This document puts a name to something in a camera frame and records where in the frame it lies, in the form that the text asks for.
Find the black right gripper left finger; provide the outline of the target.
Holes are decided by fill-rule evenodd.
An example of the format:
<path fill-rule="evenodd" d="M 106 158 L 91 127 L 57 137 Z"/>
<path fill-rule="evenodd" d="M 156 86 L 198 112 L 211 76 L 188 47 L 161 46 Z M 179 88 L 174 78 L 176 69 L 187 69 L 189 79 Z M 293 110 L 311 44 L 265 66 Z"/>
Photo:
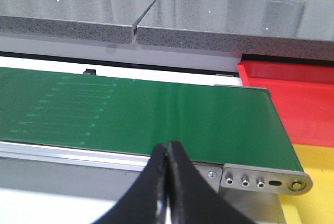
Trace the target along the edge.
<path fill-rule="evenodd" d="M 136 181 L 95 223 L 165 223 L 165 146 L 157 144 Z"/>

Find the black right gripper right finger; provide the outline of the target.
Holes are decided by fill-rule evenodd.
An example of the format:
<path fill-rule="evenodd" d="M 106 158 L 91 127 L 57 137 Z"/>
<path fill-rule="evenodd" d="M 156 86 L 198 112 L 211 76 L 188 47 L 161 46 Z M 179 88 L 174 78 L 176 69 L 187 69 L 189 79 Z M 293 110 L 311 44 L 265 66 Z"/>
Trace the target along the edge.
<path fill-rule="evenodd" d="M 168 145 L 168 176 L 172 223 L 253 223 L 213 190 L 181 142 Z"/>

